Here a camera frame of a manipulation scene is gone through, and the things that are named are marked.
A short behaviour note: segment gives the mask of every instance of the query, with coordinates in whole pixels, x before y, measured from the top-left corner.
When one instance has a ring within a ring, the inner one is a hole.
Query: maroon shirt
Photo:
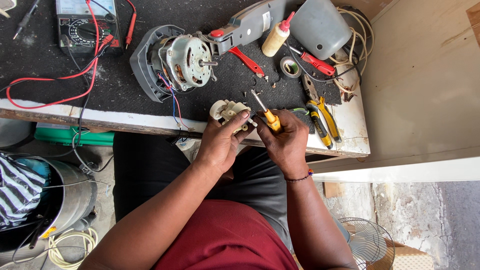
[[[298,269],[272,226],[253,208],[204,200],[152,269]]]

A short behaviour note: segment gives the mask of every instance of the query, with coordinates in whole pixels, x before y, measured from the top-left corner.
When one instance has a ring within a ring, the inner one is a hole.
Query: yellow screwdriver
[[[255,91],[252,89],[252,94],[255,96],[257,99],[258,103],[264,110],[265,117],[267,118],[267,125],[273,130],[275,134],[279,134],[283,132],[283,128],[280,125],[280,120],[278,116],[273,115],[273,113],[265,107],[265,105],[262,103],[258,95],[255,93]]]

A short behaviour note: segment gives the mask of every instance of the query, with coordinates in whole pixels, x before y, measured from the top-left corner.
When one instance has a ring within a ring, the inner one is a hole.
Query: hand
[[[285,178],[302,179],[308,175],[305,150],[309,128],[286,109],[271,112],[278,116],[284,132],[274,135],[260,117],[254,117],[258,124],[257,133],[267,148],[268,156],[280,167]]]
[[[209,170],[214,170],[220,175],[228,171],[235,161],[238,145],[252,132],[254,127],[252,124],[248,124],[247,131],[240,130],[235,135],[232,133],[242,126],[249,116],[250,112],[243,110],[225,125],[209,116],[195,162],[206,165]]]

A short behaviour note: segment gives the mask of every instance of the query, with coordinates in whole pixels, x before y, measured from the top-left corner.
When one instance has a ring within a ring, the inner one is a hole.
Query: striped plastic bag
[[[40,201],[45,179],[0,153],[0,229],[20,225]]]

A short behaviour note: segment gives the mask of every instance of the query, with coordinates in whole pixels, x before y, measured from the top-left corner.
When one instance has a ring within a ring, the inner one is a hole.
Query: multimeter dial
[[[94,47],[96,40],[96,30],[93,20],[80,19],[69,25],[69,36],[77,46]],[[98,25],[99,40],[103,40],[110,34],[110,30],[105,30]]]

